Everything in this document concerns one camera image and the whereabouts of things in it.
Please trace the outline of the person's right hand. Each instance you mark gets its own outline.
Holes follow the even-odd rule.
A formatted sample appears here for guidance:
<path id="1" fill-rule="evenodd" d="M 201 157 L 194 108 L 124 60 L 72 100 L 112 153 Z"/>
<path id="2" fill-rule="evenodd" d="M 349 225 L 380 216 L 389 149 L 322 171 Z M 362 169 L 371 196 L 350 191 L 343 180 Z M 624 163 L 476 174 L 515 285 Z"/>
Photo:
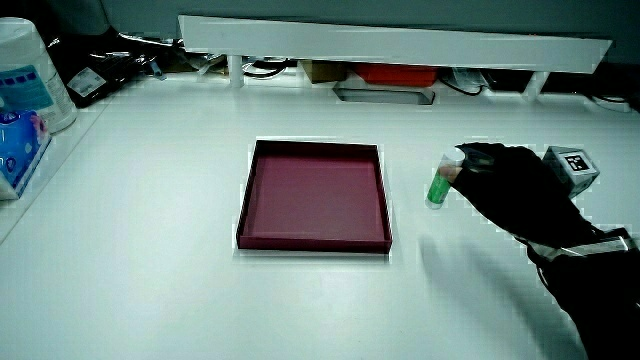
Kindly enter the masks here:
<path id="1" fill-rule="evenodd" d="M 485 218 L 514 237 L 551 248 L 593 243 L 582 217 L 554 172 L 530 149 L 500 143 L 464 143 L 460 166 L 438 169 Z"/>

